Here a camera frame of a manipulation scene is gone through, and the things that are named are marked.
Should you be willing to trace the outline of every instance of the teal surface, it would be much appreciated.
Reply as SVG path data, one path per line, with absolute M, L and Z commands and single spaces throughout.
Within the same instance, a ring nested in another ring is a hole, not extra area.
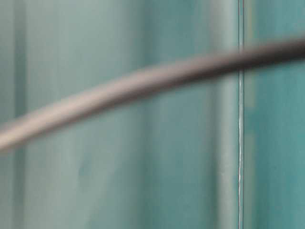
M 304 35 L 305 2 L 246 0 L 245 44 Z M 244 228 L 305 225 L 304 62 L 245 76 Z
M 1 0 L 0 122 L 236 50 L 237 26 L 236 0 Z M 1 156 L 0 227 L 235 229 L 237 89 L 236 74 L 178 89 Z

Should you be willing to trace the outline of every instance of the teal background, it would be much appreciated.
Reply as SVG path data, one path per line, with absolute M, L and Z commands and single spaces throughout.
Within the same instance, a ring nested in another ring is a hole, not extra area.
M 236 50 L 237 16 L 236 0 L 1 0 L 0 122 L 147 65 Z M 1 228 L 236 228 L 237 93 L 233 74 L 1 156 Z
M 304 34 L 305 2 L 245 0 L 245 45 Z M 304 62 L 247 72 L 244 228 L 305 225 Z

